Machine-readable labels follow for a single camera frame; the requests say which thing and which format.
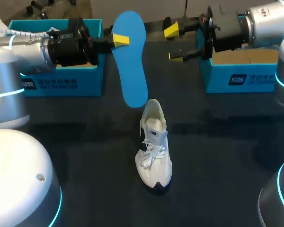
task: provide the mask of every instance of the shoe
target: shoe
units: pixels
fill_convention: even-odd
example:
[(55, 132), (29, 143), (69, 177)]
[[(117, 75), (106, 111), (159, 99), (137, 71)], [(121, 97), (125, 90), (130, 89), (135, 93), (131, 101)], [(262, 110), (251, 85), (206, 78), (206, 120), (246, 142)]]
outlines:
[(172, 175), (166, 121), (160, 103), (151, 99), (146, 103), (140, 120), (141, 146), (136, 166), (143, 182), (156, 190), (168, 186)]

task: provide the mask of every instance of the white shoelace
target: white shoelace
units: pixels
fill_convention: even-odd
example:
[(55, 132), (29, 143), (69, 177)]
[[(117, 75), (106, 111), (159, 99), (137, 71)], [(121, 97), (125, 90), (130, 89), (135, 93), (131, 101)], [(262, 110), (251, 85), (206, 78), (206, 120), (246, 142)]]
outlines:
[(155, 146), (149, 143), (146, 139), (143, 143), (146, 144), (147, 150), (143, 152), (143, 157), (140, 159), (140, 165), (145, 169), (148, 169), (155, 159), (165, 157), (165, 144), (161, 146)]

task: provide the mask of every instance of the black work surface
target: black work surface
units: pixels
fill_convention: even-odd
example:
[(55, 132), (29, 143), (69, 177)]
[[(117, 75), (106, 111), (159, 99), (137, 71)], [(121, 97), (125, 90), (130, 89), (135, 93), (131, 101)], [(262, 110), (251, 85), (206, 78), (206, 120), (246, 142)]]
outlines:
[(284, 161), (284, 109), (269, 93), (206, 95), (197, 60), (168, 60), (191, 45), (144, 48), (149, 99), (160, 101), (169, 131), (173, 176), (163, 196), (137, 173), (143, 108), (124, 103), (112, 56), (102, 97), (28, 99), (26, 132), (50, 153), (67, 226), (260, 226), (259, 192)]

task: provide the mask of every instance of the blue insole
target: blue insole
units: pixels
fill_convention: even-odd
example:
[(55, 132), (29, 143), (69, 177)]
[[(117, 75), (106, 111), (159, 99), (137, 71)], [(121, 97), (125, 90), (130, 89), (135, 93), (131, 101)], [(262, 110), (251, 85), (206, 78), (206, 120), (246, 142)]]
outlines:
[(142, 65), (142, 52), (146, 39), (145, 27), (140, 16), (127, 11), (118, 16), (112, 33), (129, 37), (130, 44), (112, 50), (118, 66), (123, 98), (129, 107), (143, 106), (148, 90)]

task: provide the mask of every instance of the blue box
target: blue box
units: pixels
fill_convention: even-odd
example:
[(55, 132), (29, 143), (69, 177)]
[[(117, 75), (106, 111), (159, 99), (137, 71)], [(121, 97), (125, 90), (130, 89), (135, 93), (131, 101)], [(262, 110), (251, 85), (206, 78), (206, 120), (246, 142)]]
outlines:
[[(101, 19), (85, 19), (90, 35), (104, 35)], [(9, 29), (25, 32), (45, 32), (51, 27), (65, 30), (68, 20), (13, 20)], [(22, 76), (28, 97), (44, 96), (101, 96), (105, 55), (99, 55), (99, 65), (93, 67), (64, 67), (50, 73)]]
[[(203, 34), (199, 30), (197, 47), (202, 46)], [(273, 92), (277, 59), (278, 50), (265, 49), (214, 52), (209, 60), (199, 58), (205, 90), (207, 93)]]

